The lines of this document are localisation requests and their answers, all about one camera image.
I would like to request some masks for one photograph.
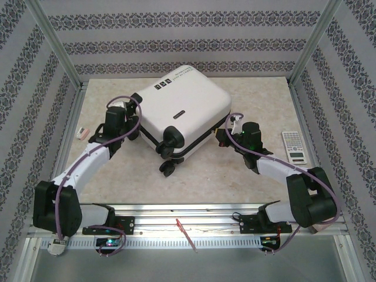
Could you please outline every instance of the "floral patterned wall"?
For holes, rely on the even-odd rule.
[[[286,76],[327,1],[43,0],[82,80],[161,77],[182,64],[209,76]]]
[[[24,2],[0,1],[0,281],[10,280],[76,90]]]
[[[344,1],[296,84],[366,281],[376,281],[376,10]]]

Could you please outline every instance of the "white suitcase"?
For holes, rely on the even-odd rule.
[[[159,169],[166,177],[214,136],[231,109],[231,96],[188,65],[137,94],[142,98],[141,136],[168,159]]]

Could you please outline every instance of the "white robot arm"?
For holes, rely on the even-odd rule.
[[[141,97],[137,96],[135,98],[141,102]],[[97,128],[78,159],[51,182],[42,181],[37,185],[33,210],[35,227],[60,234],[60,240],[61,235],[64,238],[71,237],[83,227],[115,227],[116,216],[113,208],[101,204],[80,205],[78,196],[91,177],[121,147],[125,136],[130,140],[137,138],[138,129],[133,130],[139,124],[138,117],[133,116],[135,107],[136,104],[132,101],[126,103],[125,107],[109,107],[105,123]],[[294,166],[287,167],[263,148],[258,124],[247,122],[240,127],[239,118],[233,121],[236,126],[231,135],[226,132],[227,129],[217,130],[219,146],[233,147],[237,153],[243,155],[246,166],[253,172],[268,176],[288,188],[289,201],[268,203],[259,208],[254,216],[257,227],[254,229],[257,230],[255,233],[275,233],[281,223],[286,224],[288,221],[308,227],[338,217],[338,205],[333,198],[333,192],[326,191],[322,185],[302,173],[307,172],[307,175],[313,175],[319,182],[330,187],[323,169],[300,168],[298,171]],[[247,152],[245,147],[250,148],[253,153]],[[308,189],[315,190],[316,194],[310,195]]]

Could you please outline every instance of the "calculator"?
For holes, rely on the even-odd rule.
[[[307,164],[303,144],[298,131],[283,131],[282,139],[286,149],[288,161],[295,165]]]

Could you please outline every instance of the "beige tabletop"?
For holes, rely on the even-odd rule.
[[[78,120],[78,128],[91,134],[104,122],[107,102],[130,96],[156,79],[91,79]],[[232,95],[232,111],[245,121],[260,124],[264,147],[287,160],[282,131],[296,130],[303,136],[285,78],[211,78]],[[69,166],[84,150],[75,139]],[[287,200],[287,189],[273,179],[257,175],[244,165],[232,148],[218,147],[215,138],[176,167],[165,178],[159,172],[162,158],[141,137],[122,147],[86,185],[82,203],[267,203]]]

